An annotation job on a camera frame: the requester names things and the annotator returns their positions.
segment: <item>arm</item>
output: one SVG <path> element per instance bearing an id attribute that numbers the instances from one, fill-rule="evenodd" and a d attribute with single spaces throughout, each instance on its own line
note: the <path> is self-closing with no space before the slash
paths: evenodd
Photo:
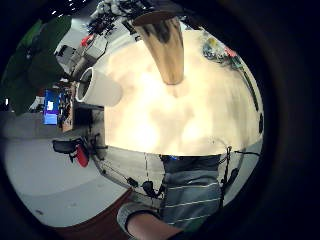
<path id="1" fill-rule="evenodd" d="M 119 209 L 117 221 L 123 231 L 139 240 L 165 240 L 182 231 L 161 221 L 150 208 L 133 202 Z"/>
<path id="2" fill-rule="evenodd" d="M 128 232 L 139 240 L 165 240 L 181 232 L 151 214 L 142 213 L 129 218 Z"/>

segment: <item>table surface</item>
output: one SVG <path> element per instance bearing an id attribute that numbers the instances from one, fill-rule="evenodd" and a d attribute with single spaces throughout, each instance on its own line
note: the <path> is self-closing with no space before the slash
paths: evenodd
<path id="1" fill-rule="evenodd" d="M 123 149 L 177 156 L 240 150 L 261 139 L 260 112 L 241 73 L 202 55 L 202 31 L 183 31 L 185 77 L 165 84 L 143 41 L 102 56 L 96 65 L 123 89 L 120 102 L 105 107 L 105 143 Z"/>

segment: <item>computer monitor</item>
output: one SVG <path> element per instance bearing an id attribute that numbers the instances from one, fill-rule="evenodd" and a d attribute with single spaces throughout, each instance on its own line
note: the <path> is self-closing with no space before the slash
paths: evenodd
<path id="1" fill-rule="evenodd" d="M 44 124 L 57 124 L 57 116 L 59 114 L 59 93 L 46 90 L 44 99 Z"/>

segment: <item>office chair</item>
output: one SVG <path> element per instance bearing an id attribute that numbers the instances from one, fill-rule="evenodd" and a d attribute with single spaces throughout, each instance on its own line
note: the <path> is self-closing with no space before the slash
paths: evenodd
<path id="1" fill-rule="evenodd" d="M 96 155 L 99 160 L 104 160 L 100 157 L 98 149 L 108 149 L 108 146 L 97 146 L 97 137 L 100 134 L 96 134 L 93 139 L 90 140 L 90 144 L 84 138 L 77 138 L 69 141 L 53 140 L 53 150 L 58 153 L 68 154 L 70 161 L 73 163 L 74 159 L 77 159 L 82 167 L 86 167 L 90 160 L 90 155 Z"/>

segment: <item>brass cylinder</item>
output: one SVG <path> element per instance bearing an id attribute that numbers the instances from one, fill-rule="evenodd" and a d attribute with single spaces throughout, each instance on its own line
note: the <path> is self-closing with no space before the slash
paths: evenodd
<path id="1" fill-rule="evenodd" d="M 180 23 L 166 11 L 155 11 L 137 17 L 133 27 L 140 34 L 157 64 L 166 84 L 183 80 L 184 54 Z"/>

